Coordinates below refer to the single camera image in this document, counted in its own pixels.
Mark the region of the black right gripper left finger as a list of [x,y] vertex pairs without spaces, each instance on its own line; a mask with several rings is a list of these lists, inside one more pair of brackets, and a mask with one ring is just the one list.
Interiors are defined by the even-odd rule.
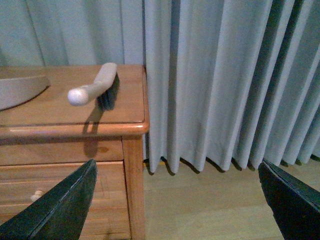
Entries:
[[2,240],[78,240],[97,181],[89,160],[18,215],[0,226]]

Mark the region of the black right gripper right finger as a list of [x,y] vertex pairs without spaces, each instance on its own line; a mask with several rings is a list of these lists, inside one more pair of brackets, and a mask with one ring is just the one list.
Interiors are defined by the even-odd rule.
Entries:
[[285,240],[320,238],[320,192],[263,160],[258,175],[265,199]]

